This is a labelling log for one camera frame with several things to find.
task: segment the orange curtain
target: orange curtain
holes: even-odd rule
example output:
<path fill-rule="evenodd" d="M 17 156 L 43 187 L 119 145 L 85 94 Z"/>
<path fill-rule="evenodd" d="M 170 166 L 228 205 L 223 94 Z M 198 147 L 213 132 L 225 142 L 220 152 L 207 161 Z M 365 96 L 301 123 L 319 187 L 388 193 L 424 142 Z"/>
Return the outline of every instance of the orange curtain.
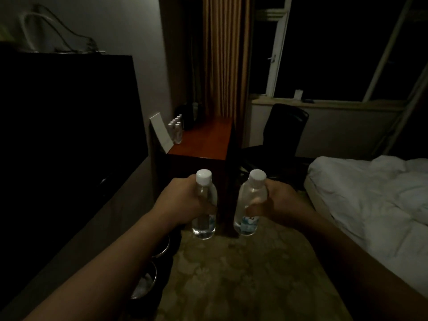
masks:
<path fill-rule="evenodd" d="M 208 116 L 233 118 L 243 133 L 251 0 L 203 0 L 204 98 Z"/>

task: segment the white bedding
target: white bedding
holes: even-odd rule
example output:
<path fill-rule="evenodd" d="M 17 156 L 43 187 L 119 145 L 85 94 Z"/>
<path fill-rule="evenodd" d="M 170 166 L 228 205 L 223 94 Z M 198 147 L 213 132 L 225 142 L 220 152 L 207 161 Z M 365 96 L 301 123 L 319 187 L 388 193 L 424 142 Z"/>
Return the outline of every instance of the white bedding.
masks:
<path fill-rule="evenodd" d="M 428 297 L 428 160 L 321 156 L 308 177 L 340 229 Z"/>

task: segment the white cable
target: white cable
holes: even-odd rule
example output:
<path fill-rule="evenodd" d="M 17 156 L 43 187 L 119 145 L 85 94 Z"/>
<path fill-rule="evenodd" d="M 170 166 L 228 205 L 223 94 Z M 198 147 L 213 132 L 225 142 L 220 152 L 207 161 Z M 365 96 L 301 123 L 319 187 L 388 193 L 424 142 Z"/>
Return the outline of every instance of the white cable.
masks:
<path fill-rule="evenodd" d="M 19 16 L 20 22 L 21 22 L 21 28 L 22 31 L 24 32 L 24 36 L 25 36 L 25 40 L 27 41 L 27 44 L 29 46 L 29 48 L 33 51 L 33 52 L 37 52 L 37 50 L 35 49 L 34 44 L 31 42 L 30 38 L 29 38 L 29 34 L 26 28 L 26 23 L 25 20 L 27 19 L 28 16 L 42 16 L 43 18 L 49 20 L 49 21 L 53 21 L 52 18 L 44 15 L 44 14 L 40 14 L 37 12 L 24 12 Z"/>

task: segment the white bottle cap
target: white bottle cap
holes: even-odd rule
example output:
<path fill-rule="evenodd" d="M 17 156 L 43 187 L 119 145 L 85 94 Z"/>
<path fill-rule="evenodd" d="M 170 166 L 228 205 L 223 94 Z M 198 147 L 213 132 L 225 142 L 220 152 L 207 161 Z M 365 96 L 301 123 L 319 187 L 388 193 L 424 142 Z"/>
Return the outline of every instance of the white bottle cap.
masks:
<path fill-rule="evenodd" d="M 256 189 L 259 189 L 265 185 L 266 174 L 260 169 L 251 170 L 249 173 L 248 181 Z"/>
<path fill-rule="evenodd" d="M 201 186 L 208 186 L 211 183 L 212 173 L 207 169 L 196 172 L 196 182 Z"/>

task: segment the person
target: person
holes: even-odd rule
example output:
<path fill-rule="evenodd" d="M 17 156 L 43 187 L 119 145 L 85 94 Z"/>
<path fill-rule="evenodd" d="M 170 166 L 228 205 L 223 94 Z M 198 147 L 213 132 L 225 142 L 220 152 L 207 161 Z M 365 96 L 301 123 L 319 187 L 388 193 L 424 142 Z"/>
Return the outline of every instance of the person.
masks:
<path fill-rule="evenodd" d="M 117 316 L 157 243 L 176 226 L 215 212 L 215 207 L 196 196 L 195 185 L 195 175 L 173 179 L 152 210 L 25 320 L 89 321 Z M 318 215 L 291 186 L 269 179 L 266 186 L 268 200 L 249 206 L 247 215 L 265 216 L 303 233 L 355 320 L 428 320 L 428 300 Z"/>

